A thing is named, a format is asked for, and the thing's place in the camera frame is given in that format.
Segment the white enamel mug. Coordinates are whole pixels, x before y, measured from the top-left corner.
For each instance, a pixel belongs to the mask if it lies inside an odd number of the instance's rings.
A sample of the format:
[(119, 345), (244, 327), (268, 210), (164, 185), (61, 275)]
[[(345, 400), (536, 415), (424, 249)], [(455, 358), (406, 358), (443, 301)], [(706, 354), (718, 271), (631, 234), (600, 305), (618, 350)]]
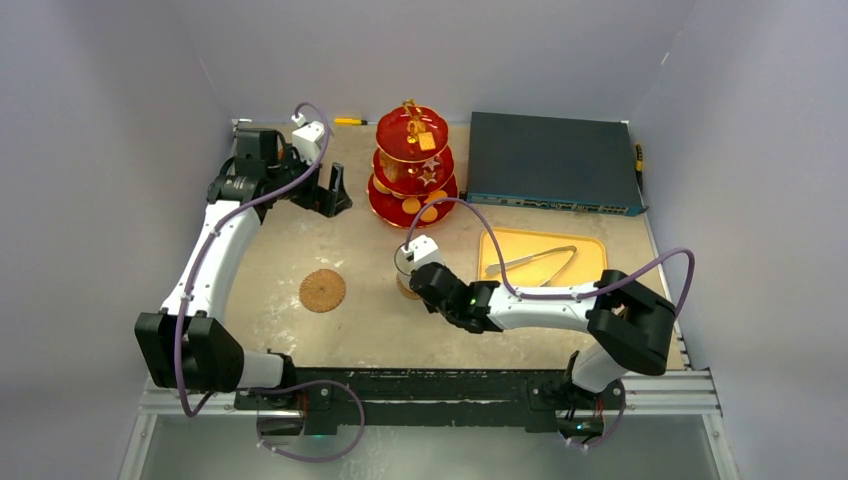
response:
[(397, 248), (394, 254), (394, 265), (400, 275), (406, 277), (412, 275), (415, 270), (415, 253), (411, 243), (401, 244)]

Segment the metal white-tipped tongs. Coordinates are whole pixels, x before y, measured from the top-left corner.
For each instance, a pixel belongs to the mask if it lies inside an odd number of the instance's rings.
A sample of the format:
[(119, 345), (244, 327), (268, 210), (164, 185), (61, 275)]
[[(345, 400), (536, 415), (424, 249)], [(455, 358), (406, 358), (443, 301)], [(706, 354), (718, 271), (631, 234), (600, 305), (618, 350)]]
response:
[(576, 259), (577, 252), (578, 252), (578, 249), (574, 245), (559, 246), (559, 247), (543, 250), (543, 251), (540, 251), (540, 252), (536, 252), (536, 253), (533, 253), (533, 254), (525, 255), (523, 257), (515, 258), (515, 259), (509, 260), (509, 261), (505, 261), (503, 263), (492, 263), (490, 265), (487, 265), (484, 268), (484, 274), (485, 275), (500, 274), (503, 279), (506, 279), (505, 272), (510, 270), (510, 269), (528, 264), (528, 263), (535, 261), (535, 260), (539, 260), (539, 259), (541, 259), (542, 257), (545, 257), (545, 256), (558, 254), (558, 253), (569, 253), (570, 257), (560, 266), (560, 268), (557, 271), (555, 271), (547, 280), (545, 280), (543, 283), (540, 284), (540, 287), (549, 287), (549, 286), (552, 286), (554, 280), (568, 268), (569, 264), (573, 260)]

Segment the brown bread pastry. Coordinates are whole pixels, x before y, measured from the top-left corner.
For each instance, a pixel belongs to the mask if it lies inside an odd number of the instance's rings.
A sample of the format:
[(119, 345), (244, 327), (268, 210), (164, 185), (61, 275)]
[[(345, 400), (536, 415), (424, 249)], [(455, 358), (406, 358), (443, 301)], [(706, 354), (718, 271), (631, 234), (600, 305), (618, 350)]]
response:
[(398, 162), (383, 153), (378, 154), (378, 161), (382, 174), (387, 182), (390, 185), (394, 184), (399, 176)]

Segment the round biscuit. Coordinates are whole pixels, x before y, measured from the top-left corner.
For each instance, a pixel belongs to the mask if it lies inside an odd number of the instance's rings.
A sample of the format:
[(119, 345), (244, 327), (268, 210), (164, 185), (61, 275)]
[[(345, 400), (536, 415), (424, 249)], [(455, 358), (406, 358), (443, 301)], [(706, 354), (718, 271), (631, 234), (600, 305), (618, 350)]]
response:
[(401, 203), (401, 209), (407, 215), (417, 215), (421, 208), (422, 204), (418, 198), (405, 198)]
[(419, 221), (424, 223), (433, 223), (439, 218), (438, 209), (435, 206), (423, 208), (420, 211)]

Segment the red three-tier cake stand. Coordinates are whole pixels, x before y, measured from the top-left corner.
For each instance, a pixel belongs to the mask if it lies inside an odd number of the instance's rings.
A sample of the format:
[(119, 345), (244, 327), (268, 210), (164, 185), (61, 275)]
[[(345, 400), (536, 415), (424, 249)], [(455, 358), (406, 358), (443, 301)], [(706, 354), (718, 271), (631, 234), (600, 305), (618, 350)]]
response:
[[(436, 149), (422, 152), (416, 136), (424, 131), (432, 132)], [(455, 161), (449, 146), (449, 126), (435, 110), (407, 99), (383, 115), (376, 127), (376, 149), (372, 156), (372, 172), (367, 183), (367, 196), (372, 212), (387, 224), (397, 228), (408, 228), (416, 216), (420, 216), (426, 197), (436, 190), (444, 190), (447, 197), (457, 197), (459, 188), (455, 174)], [(398, 162), (399, 176), (390, 185), (380, 169), (378, 154), (383, 153)], [(438, 180), (428, 188), (422, 186), (417, 177), (423, 171), (422, 164), (430, 157), (441, 157)], [(422, 208), (417, 215), (407, 215), (401, 209), (405, 198), (418, 198)], [(433, 223), (418, 221), (419, 228), (426, 228), (443, 220), (454, 208), (450, 202), (435, 205), (439, 218)]]

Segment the orange fish-shaped cake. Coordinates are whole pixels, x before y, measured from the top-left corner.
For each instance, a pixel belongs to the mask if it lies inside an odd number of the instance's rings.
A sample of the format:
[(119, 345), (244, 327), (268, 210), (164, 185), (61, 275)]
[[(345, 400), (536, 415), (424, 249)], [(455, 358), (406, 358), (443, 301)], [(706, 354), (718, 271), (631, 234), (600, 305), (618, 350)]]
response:
[(439, 199), (442, 199), (442, 198), (446, 198), (447, 196), (448, 196), (448, 193), (446, 191), (436, 190), (434, 192), (431, 192), (426, 197), (426, 199), (424, 200), (424, 204), (431, 203), (433, 201), (436, 201), (436, 200), (439, 200)]

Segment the chocolate star cookie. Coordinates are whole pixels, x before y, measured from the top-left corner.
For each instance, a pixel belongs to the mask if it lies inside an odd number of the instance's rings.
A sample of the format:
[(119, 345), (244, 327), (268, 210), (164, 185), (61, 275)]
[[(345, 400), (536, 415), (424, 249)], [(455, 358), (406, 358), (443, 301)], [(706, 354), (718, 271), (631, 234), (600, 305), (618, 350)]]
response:
[(422, 186), (424, 188), (428, 188), (430, 184), (435, 184), (438, 180), (436, 171), (426, 171), (423, 170), (421, 174), (417, 177), (418, 180), (422, 182)]

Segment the white-iced star cookie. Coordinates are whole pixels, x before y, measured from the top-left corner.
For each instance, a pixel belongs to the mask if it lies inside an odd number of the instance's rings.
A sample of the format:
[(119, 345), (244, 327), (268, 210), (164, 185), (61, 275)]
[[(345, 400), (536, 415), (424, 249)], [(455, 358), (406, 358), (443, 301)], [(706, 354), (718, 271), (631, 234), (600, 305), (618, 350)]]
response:
[(435, 155), (433, 157), (428, 158), (423, 164), (422, 169), (430, 172), (435, 172), (441, 168), (441, 157), (439, 155)]

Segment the yellow serving tray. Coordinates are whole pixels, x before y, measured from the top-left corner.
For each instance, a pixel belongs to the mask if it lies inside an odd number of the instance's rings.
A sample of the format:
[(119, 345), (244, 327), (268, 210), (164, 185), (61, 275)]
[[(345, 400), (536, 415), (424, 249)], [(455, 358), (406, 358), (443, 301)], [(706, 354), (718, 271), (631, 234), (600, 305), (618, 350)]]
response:
[(480, 238), (480, 280), (564, 287), (596, 281), (608, 267), (606, 248), (595, 238), (498, 227), (492, 231)]

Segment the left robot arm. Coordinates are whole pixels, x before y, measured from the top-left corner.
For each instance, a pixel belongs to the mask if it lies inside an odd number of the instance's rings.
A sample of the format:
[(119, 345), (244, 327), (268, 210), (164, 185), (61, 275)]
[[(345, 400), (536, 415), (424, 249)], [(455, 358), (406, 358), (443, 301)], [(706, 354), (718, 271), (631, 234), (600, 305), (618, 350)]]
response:
[(177, 285), (153, 313), (139, 315), (134, 334), (154, 384), (200, 392), (259, 389), (272, 408), (297, 399), (298, 382), (285, 354), (246, 350), (223, 317), (236, 273), (267, 212), (277, 200), (332, 218), (352, 205), (343, 167), (319, 184), (316, 159), (327, 140), (312, 121), (291, 139), (270, 128), (235, 133), (235, 150), (207, 191), (201, 234)]

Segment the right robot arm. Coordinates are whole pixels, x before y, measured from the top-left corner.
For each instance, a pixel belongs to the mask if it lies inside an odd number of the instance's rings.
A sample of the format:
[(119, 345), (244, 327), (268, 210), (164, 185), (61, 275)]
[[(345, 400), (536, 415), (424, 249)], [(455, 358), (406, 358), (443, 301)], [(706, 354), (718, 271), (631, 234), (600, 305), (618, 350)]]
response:
[(569, 330), (595, 343), (577, 354), (561, 381), (564, 399), (584, 407), (628, 372), (662, 376), (667, 371), (676, 307), (618, 270), (571, 287), (523, 287), (499, 281), (464, 283), (448, 267), (431, 262), (408, 282), (426, 309), (469, 333), (519, 328)]

